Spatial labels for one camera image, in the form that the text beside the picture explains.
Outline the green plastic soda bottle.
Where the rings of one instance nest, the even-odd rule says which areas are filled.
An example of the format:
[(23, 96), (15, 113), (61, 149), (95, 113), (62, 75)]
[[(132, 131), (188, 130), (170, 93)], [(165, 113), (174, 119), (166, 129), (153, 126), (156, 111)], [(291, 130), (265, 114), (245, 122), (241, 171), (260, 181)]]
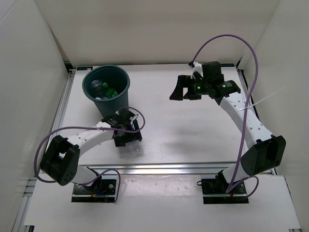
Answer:
[(106, 82), (102, 84), (102, 87), (106, 98), (111, 99), (118, 96), (117, 90), (113, 87), (110, 87)]

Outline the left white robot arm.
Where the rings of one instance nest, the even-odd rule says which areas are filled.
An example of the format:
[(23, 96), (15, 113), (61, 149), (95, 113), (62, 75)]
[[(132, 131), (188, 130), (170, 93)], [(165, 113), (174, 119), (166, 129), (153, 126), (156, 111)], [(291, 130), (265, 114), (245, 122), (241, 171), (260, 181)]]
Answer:
[(69, 137), (55, 136), (41, 158), (39, 167), (50, 178), (50, 183), (65, 186), (74, 183), (84, 186), (90, 193), (101, 188), (100, 174), (79, 165), (80, 157), (90, 149), (106, 141), (113, 140), (116, 147), (142, 141), (137, 118), (143, 114), (133, 107), (122, 107), (111, 116), (103, 118), (93, 127), (73, 126), (80, 133)]

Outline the clear unlabelled plastic bottle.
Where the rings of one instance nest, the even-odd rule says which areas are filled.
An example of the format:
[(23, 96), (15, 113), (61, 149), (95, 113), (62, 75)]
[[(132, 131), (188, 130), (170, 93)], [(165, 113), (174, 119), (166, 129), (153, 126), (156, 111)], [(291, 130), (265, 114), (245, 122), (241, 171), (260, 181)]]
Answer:
[(94, 80), (90, 84), (93, 98), (104, 99), (106, 97), (103, 82), (101, 80)]

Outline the dark green plastic bin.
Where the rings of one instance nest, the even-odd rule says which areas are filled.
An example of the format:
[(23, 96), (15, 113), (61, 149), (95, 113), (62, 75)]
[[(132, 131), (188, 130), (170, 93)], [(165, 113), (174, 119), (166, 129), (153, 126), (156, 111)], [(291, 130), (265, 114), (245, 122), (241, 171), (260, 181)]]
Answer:
[[(90, 84), (94, 80), (106, 82), (117, 90), (118, 96), (108, 99), (93, 98)], [(103, 117), (114, 114), (118, 109), (128, 106), (128, 89), (130, 78), (127, 72), (115, 65), (104, 65), (89, 72), (83, 79), (84, 94), (95, 104)]]

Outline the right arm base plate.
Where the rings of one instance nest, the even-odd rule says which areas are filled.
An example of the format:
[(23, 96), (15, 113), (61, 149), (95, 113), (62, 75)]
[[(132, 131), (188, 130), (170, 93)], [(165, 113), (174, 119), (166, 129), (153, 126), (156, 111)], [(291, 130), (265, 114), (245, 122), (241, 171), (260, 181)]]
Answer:
[(202, 189), (204, 204), (247, 204), (249, 203), (244, 182), (238, 184), (234, 189), (226, 191), (215, 179), (201, 179), (197, 185)]

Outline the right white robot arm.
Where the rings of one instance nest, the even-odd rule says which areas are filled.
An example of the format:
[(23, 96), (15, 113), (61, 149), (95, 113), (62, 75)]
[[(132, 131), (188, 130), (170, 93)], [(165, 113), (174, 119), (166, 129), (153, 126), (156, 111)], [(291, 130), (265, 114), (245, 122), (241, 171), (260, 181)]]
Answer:
[(170, 100), (200, 100), (208, 95), (230, 116), (242, 134), (241, 145), (248, 150), (239, 153), (237, 163), (217, 175), (217, 188), (228, 193), (240, 180), (278, 167), (286, 147), (283, 136), (275, 136), (246, 105), (246, 98), (233, 80), (225, 80), (217, 61), (193, 63), (191, 75), (179, 75)]

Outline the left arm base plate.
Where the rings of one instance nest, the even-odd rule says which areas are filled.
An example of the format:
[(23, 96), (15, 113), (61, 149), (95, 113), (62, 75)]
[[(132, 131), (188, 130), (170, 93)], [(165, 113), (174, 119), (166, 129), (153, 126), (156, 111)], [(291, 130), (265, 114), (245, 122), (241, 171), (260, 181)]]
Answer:
[(118, 177), (111, 175), (101, 177), (92, 186), (74, 186), (71, 196), (73, 203), (114, 203)]

